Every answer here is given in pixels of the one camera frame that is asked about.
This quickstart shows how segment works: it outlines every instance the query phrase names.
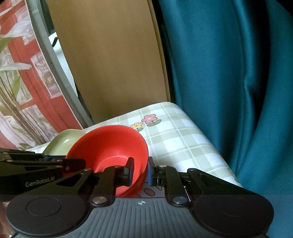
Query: green dish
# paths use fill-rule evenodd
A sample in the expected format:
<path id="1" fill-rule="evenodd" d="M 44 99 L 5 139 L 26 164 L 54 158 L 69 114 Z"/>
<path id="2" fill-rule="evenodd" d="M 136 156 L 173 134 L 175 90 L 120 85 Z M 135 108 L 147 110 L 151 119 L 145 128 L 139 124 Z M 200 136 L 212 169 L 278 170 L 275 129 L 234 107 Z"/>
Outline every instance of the green dish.
<path id="1" fill-rule="evenodd" d="M 82 130 L 64 130 L 48 144 L 43 153 L 49 155 L 67 155 L 71 146 L 84 134 L 85 132 Z"/>

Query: curtain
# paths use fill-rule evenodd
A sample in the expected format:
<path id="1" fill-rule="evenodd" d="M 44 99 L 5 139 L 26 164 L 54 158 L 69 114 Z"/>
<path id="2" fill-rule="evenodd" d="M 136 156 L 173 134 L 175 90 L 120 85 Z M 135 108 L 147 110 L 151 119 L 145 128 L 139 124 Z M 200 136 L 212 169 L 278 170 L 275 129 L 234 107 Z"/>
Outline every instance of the curtain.
<path id="1" fill-rule="evenodd" d="M 293 236 L 293 18 L 276 0 L 159 0 L 176 103 Z"/>
<path id="2" fill-rule="evenodd" d="M 29 149 L 82 129 L 36 40 L 24 0 L 0 5 L 0 147 Z"/>

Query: floral curtain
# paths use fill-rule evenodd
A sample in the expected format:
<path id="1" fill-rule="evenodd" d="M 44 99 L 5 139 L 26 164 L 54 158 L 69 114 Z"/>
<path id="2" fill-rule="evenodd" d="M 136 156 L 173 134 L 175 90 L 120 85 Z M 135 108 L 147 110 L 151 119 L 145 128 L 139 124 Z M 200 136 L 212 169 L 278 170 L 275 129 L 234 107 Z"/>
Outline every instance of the floral curtain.
<path id="1" fill-rule="evenodd" d="M 0 5 L 0 147 L 29 149 L 82 129 L 36 40 L 24 0 Z"/>

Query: black circular cover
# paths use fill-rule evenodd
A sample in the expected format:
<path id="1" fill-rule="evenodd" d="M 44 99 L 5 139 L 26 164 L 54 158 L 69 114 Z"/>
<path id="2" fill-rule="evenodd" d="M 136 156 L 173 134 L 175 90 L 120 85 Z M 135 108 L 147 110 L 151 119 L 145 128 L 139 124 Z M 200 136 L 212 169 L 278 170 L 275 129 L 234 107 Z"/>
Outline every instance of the black circular cover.
<path id="1" fill-rule="evenodd" d="M 6 215 L 14 232 L 50 237 L 64 234 L 86 216 L 78 195 L 20 195 L 8 205 Z"/>
<path id="2" fill-rule="evenodd" d="M 202 195 L 193 212 L 203 227 L 230 237 L 258 236 L 274 217 L 272 205 L 260 195 Z"/>

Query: screw head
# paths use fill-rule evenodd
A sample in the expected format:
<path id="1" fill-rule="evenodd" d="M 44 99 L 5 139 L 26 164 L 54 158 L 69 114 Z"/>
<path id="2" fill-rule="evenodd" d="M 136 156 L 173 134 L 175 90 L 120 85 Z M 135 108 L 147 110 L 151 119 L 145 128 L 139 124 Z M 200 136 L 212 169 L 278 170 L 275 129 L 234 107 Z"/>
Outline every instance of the screw head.
<path id="1" fill-rule="evenodd" d="M 105 197 L 99 196 L 99 197 L 93 198 L 93 203 L 95 204 L 103 204 L 105 202 L 107 202 L 107 199 Z"/>
<path id="2" fill-rule="evenodd" d="M 174 202 L 175 204 L 182 205 L 182 204 L 184 204 L 184 203 L 187 202 L 187 198 L 182 197 L 182 196 L 174 197 L 174 198 L 173 198 L 173 202 Z"/>

